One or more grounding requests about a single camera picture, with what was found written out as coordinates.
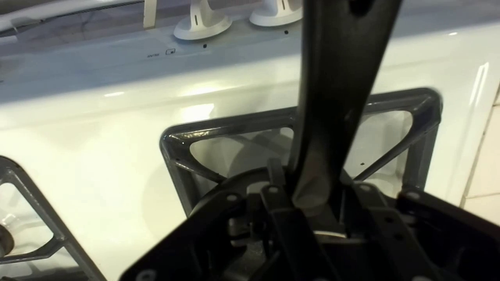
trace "white control knob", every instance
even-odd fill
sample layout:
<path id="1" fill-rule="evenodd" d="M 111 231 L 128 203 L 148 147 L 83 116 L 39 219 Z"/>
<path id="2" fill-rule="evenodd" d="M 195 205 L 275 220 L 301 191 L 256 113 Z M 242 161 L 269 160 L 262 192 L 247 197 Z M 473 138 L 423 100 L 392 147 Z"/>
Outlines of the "white control knob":
<path id="1" fill-rule="evenodd" d="M 301 19 L 300 0 L 262 0 L 250 14 L 250 22 L 258 27 L 281 27 Z"/>
<path id="2" fill-rule="evenodd" d="M 183 41 L 198 41 L 223 33 L 231 21 L 209 8 L 208 0 L 190 0 L 189 17 L 183 19 L 173 30 L 173 36 Z"/>

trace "white enamel surface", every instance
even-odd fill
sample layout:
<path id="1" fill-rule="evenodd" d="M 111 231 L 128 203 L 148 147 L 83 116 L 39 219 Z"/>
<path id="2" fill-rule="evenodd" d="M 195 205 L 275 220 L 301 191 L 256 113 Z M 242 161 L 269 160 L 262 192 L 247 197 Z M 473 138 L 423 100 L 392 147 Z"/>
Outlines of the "white enamel surface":
<path id="1" fill-rule="evenodd" d="M 15 13 L 3 14 L 0 17 L 0 32 L 11 30 L 15 24 L 42 21 L 62 14 L 104 8 L 112 5 L 134 3 L 139 0 L 59 0 L 53 3 L 37 5 Z"/>
<path id="2" fill-rule="evenodd" d="M 200 44 L 172 39 L 181 16 L 169 10 L 161 10 L 156 30 L 144 32 L 142 10 L 120 8 L 100 11 L 84 30 L 75 21 L 67 30 L 53 22 L 53 32 L 20 35 L 15 50 L 0 47 L 0 155 L 33 177 L 108 280 L 184 219 L 159 153 L 165 128 L 297 105 L 300 28 L 289 27 L 287 36 L 284 28 L 254 30 L 247 22 L 253 8 L 223 10 L 234 21 L 231 30 Z M 134 14 L 128 22 L 112 22 L 126 13 Z M 426 189 L 453 203 L 470 177 L 498 88 L 500 41 L 492 36 L 500 35 L 498 16 L 495 2 L 409 2 L 373 89 L 442 94 Z M 384 145 L 356 142 L 365 152 Z M 361 152 L 348 166 L 369 158 Z M 0 220 L 12 213 L 3 200 Z M 64 255 L 54 259 L 69 266 Z"/>

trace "black handle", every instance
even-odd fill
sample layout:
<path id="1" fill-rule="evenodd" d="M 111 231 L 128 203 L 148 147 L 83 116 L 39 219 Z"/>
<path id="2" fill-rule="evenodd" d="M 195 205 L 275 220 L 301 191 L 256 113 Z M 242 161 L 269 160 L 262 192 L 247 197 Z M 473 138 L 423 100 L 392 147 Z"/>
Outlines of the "black handle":
<path id="1" fill-rule="evenodd" d="M 294 205 L 325 205 L 339 181 L 400 0 L 304 0 Z"/>

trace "stove knob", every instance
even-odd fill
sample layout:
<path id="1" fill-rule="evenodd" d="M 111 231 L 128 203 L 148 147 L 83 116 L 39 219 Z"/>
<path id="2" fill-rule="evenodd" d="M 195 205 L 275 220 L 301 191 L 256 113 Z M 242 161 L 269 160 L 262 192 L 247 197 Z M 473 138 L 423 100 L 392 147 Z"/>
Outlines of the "stove knob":
<path id="1" fill-rule="evenodd" d="M 9 255 L 14 249 L 12 234 L 0 225 L 0 258 Z"/>
<path id="2" fill-rule="evenodd" d="M 250 22 L 258 27 L 281 27 L 300 19 L 300 0 L 262 0 L 261 7 L 250 16 Z"/>
<path id="3" fill-rule="evenodd" d="M 198 41 L 226 32 L 231 21 L 209 8 L 208 0 L 190 0 L 189 17 L 183 19 L 173 30 L 173 36 L 183 41 Z"/>

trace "metal grate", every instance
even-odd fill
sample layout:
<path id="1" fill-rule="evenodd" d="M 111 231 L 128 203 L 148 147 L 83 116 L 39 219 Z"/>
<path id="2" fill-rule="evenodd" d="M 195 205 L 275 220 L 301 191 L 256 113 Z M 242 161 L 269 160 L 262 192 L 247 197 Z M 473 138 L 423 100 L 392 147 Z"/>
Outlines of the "metal grate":
<path id="1" fill-rule="evenodd" d="M 212 186 L 225 183 L 229 178 L 203 166 L 190 152 L 194 144 L 222 136 L 240 136 L 279 128 L 290 128 L 295 131 L 295 111 L 295 108 L 286 108 L 167 128 L 161 138 L 161 152 L 184 211 L 189 214 Z M 409 131 L 398 144 L 365 167 L 359 175 L 350 177 L 358 181 L 367 180 L 398 155 L 408 152 L 401 188 L 423 189 L 440 122 L 440 97 L 431 89 L 376 94 L 370 96 L 364 116 L 390 111 L 406 111 L 411 114 L 412 125 Z M 262 170 L 262 175 L 256 174 L 258 169 L 248 175 L 251 175 L 254 181 L 265 178 L 265 169 Z"/>
<path id="2" fill-rule="evenodd" d="M 15 264 L 15 263 L 31 263 L 39 259 L 47 259 L 59 252 L 62 247 L 70 253 L 79 269 L 67 269 L 67 270 L 54 270 L 54 272 L 40 272 L 39 277 L 26 277 L 28 280 L 61 280 L 62 277 L 69 280 L 104 280 L 90 258 L 84 253 L 81 245 L 72 236 L 69 228 L 50 206 L 47 199 L 28 177 L 28 174 L 14 161 L 0 156 L 0 183 L 12 185 L 19 194 L 29 203 L 34 213 L 42 219 L 42 222 L 53 233 L 51 239 L 31 253 L 15 255 L 15 256 L 3 256 L 0 258 L 0 266 Z"/>

